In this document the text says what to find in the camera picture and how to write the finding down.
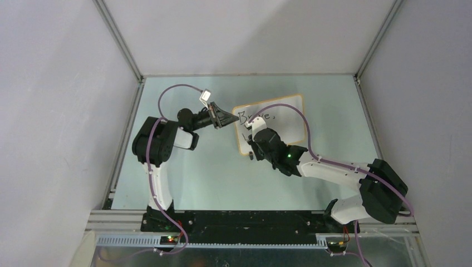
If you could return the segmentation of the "yellow framed whiteboard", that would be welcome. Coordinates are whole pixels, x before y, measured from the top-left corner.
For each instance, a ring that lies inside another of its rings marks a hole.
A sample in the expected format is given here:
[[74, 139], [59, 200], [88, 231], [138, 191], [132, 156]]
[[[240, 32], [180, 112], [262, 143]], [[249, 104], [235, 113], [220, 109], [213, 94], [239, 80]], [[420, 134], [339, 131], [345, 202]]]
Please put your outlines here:
[[[278, 106], [262, 111], [263, 108], [273, 104], [277, 104]], [[304, 112], [303, 95], [300, 93], [233, 108], [232, 114], [239, 119], [234, 125], [237, 133], [238, 149], [241, 155], [246, 156], [252, 150], [250, 145], [247, 144], [248, 136], [251, 134], [251, 131], [247, 130], [244, 124], [248, 122], [257, 111], [259, 112], [259, 116], [264, 119], [267, 126], [274, 129], [285, 143], [291, 145], [306, 140], [306, 127], [301, 116], [296, 110], [280, 106], [279, 104], [290, 105], [296, 108], [297, 111], [301, 113]]]

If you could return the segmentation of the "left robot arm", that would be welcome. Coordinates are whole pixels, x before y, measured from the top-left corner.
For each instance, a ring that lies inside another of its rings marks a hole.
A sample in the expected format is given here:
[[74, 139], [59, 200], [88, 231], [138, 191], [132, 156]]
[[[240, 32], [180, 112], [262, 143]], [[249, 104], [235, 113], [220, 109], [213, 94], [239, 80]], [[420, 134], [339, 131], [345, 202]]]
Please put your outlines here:
[[168, 212], [173, 205], [173, 197], [169, 189], [166, 166], [173, 149], [193, 151], [199, 141], [196, 130], [208, 126], [220, 129], [237, 121], [237, 116], [222, 110], [215, 102], [211, 102], [197, 113], [182, 108], [176, 121], [152, 116], [146, 118], [132, 142], [132, 153], [148, 175], [148, 208], [160, 211], [154, 224], [161, 231], [170, 231], [176, 224], [175, 215]]

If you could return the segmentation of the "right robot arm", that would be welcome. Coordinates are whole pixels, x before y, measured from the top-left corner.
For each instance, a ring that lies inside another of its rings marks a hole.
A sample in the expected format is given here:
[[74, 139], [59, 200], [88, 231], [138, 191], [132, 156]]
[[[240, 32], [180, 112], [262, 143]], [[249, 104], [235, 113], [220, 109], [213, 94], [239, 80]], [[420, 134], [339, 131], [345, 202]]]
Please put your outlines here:
[[287, 145], [271, 128], [250, 135], [247, 143], [258, 161], [268, 161], [273, 169], [286, 176], [322, 179], [356, 193], [328, 204], [323, 223], [332, 233], [339, 232], [348, 223], [366, 218], [393, 224], [401, 215], [408, 187], [384, 160], [374, 159], [371, 164], [326, 160], [313, 156], [306, 147]]

